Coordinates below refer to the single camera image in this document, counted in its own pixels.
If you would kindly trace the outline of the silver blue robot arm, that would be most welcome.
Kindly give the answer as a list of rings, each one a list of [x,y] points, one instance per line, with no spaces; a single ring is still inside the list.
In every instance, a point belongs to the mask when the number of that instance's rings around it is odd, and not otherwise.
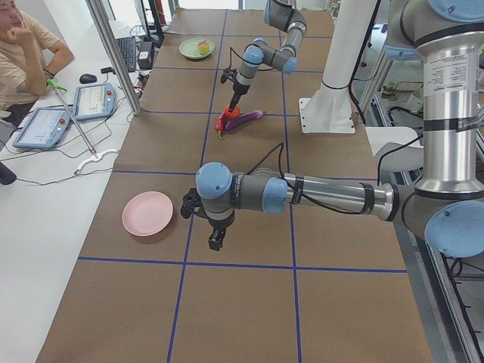
[[[394,1],[388,38],[423,58],[423,145],[388,142],[374,156],[380,169],[422,169],[421,180],[412,187],[372,186],[269,169],[235,173],[207,163],[197,172],[194,193],[197,214],[213,229],[210,248],[222,247],[238,209],[279,213],[287,204],[313,203],[398,222],[447,256],[483,251],[483,184],[476,177],[483,3]]]
[[[290,75],[297,67],[296,53],[307,33],[306,19],[296,9],[294,1],[268,1],[264,10],[264,21],[284,33],[286,38],[280,48],[271,47],[266,39],[254,39],[241,56],[240,66],[223,71],[221,82],[233,82],[233,96],[227,112],[234,115],[240,98],[245,95],[259,71],[266,65]]]

